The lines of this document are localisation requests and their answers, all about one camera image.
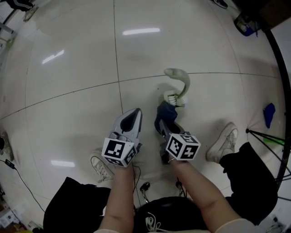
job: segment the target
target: white tile floor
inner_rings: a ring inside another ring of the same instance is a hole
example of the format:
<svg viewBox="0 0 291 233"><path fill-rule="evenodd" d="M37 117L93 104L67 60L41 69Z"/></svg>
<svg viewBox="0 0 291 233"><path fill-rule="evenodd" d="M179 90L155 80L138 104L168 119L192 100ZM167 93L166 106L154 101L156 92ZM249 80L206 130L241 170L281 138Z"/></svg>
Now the white tile floor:
<svg viewBox="0 0 291 233"><path fill-rule="evenodd" d="M96 184L89 153L103 145L122 111L134 107L143 111L143 147L135 159L142 171L138 188L150 181L151 200L176 195L174 177L161 165L153 126L160 96L182 89L163 75L168 67L190 73L189 102L178 122L202 143L192 162L197 169L224 195L231 194L227 176L219 165L206 162L205 152L233 121L239 129L236 150L250 141L277 175L276 158L245 133L250 127L285 135L276 60L261 31L244 37L236 30L238 11L228 3L224 10L210 0L44 0L27 23L23 12L14 15L8 26L18 36L1 68L0 125L9 134L16 167L43 208L66 176ZM155 32L131 34L136 29ZM276 113L268 130L262 110L270 102ZM52 166L52 160L75 167ZM18 175L0 167L9 205L24 223L42 224L43 213Z"/></svg>

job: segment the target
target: forearm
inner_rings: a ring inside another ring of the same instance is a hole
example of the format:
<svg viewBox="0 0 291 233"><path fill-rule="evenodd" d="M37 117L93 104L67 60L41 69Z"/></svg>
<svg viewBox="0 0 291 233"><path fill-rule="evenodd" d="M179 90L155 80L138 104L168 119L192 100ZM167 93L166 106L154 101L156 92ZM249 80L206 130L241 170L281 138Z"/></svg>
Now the forearm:
<svg viewBox="0 0 291 233"><path fill-rule="evenodd" d="M211 232L215 232L227 222L240 218L220 190L190 163L173 160L171 167L200 209L203 220Z"/></svg>
<svg viewBox="0 0 291 233"><path fill-rule="evenodd" d="M133 231L133 168L117 167L107 201L105 216L99 229L119 233Z"/></svg>

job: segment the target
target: black pants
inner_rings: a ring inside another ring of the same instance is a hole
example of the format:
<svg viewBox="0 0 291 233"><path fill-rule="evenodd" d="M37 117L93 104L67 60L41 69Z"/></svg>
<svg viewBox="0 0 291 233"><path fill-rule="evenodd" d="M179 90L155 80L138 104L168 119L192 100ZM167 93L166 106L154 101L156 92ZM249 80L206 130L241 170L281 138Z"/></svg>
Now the black pants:
<svg viewBox="0 0 291 233"><path fill-rule="evenodd" d="M12 9L28 11L33 7L33 4L28 0L6 0Z"/></svg>
<svg viewBox="0 0 291 233"><path fill-rule="evenodd" d="M242 217L258 225L277 203L276 182L249 143L238 153L225 155L220 164L231 182L233 194L226 199ZM68 178L45 212L46 232L88 232L98 229L110 189L83 185ZM135 232L150 228L168 231L206 229L197 206L186 198L161 198L139 208Z"/></svg>

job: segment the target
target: blue object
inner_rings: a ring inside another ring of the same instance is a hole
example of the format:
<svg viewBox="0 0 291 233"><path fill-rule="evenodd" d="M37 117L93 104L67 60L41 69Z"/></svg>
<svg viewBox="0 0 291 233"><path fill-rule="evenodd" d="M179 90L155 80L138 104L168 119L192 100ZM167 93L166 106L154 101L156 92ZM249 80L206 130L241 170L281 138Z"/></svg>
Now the blue object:
<svg viewBox="0 0 291 233"><path fill-rule="evenodd" d="M166 125L170 125L174 123L178 114L175 110L175 106L163 101L157 108L156 120L155 120L155 128L160 132L160 120L163 120Z"/></svg>
<svg viewBox="0 0 291 233"><path fill-rule="evenodd" d="M271 122L273 120L274 113L276 112L275 106L271 103L264 109L264 118L267 128L269 129L271 126Z"/></svg>

